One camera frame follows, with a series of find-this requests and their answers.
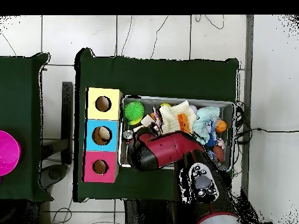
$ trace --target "orange ball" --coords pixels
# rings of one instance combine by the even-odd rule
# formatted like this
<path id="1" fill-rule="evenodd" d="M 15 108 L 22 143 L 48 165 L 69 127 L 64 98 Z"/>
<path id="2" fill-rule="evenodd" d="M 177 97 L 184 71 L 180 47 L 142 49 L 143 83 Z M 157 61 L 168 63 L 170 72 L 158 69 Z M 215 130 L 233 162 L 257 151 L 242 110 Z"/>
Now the orange ball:
<path id="1" fill-rule="evenodd" d="M 227 129 L 227 123 L 224 122 L 223 120 L 220 120 L 215 128 L 215 130 L 220 133 L 224 132 L 226 129 Z"/>

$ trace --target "dark green cloth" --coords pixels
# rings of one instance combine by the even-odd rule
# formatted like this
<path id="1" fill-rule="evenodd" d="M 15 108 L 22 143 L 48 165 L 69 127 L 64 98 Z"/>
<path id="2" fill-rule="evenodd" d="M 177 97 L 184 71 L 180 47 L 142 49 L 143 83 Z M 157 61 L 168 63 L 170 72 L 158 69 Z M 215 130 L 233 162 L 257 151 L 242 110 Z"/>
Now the dark green cloth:
<path id="1" fill-rule="evenodd" d="M 21 146 L 19 163 L 4 176 L 0 199 L 53 200 L 39 186 L 41 110 L 39 72 L 48 54 L 0 57 L 0 130 Z"/>
<path id="2" fill-rule="evenodd" d="M 121 167 L 113 184 L 81 181 L 84 145 L 85 89 L 120 89 L 124 95 L 235 101 L 237 59 L 222 61 L 150 60 L 124 57 L 93 57 L 82 49 L 75 60 L 76 88 L 80 88 L 78 151 L 78 199 L 129 198 L 174 200 L 173 170 L 137 172 Z"/>

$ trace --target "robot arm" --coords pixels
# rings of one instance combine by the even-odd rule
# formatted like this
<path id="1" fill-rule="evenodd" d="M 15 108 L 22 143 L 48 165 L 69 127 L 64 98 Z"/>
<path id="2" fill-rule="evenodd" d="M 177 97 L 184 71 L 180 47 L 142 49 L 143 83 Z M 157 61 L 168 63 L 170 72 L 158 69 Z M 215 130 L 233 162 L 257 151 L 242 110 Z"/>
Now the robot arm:
<path id="1" fill-rule="evenodd" d="M 239 224 L 227 187 L 201 143 L 178 131 L 157 136 L 140 128 L 128 149 L 129 163 L 151 171 L 171 163 L 178 167 L 181 202 L 194 210 L 194 224 Z"/>

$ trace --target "white towel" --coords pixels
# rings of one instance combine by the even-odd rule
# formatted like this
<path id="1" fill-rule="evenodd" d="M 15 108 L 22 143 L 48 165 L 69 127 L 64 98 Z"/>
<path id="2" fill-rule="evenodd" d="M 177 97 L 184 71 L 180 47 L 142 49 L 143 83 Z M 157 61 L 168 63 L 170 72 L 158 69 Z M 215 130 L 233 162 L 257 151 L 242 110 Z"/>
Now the white towel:
<path id="1" fill-rule="evenodd" d="M 188 117 L 189 128 L 192 131 L 192 126 L 196 120 L 196 115 L 192 108 L 189 106 L 189 102 L 185 100 L 181 104 L 174 107 L 162 106 L 160 107 L 160 113 L 162 117 L 162 132 L 170 133 L 174 131 L 180 131 L 180 124 L 178 120 L 179 114 L 186 114 Z"/>

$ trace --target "light blue cloth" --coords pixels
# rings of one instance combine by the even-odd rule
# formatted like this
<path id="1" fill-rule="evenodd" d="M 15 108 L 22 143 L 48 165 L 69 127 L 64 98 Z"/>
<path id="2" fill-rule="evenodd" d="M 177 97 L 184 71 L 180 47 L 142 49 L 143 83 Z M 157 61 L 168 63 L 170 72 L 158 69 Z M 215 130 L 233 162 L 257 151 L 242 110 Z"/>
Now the light blue cloth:
<path id="1" fill-rule="evenodd" d="M 202 145 L 205 145 L 210 139 L 210 135 L 208 134 L 208 130 L 206 128 L 206 122 L 218 118 L 219 115 L 219 107 L 203 107 L 197 111 L 196 121 L 193 123 L 192 130 L 197 134 L 196 140 Z"/>

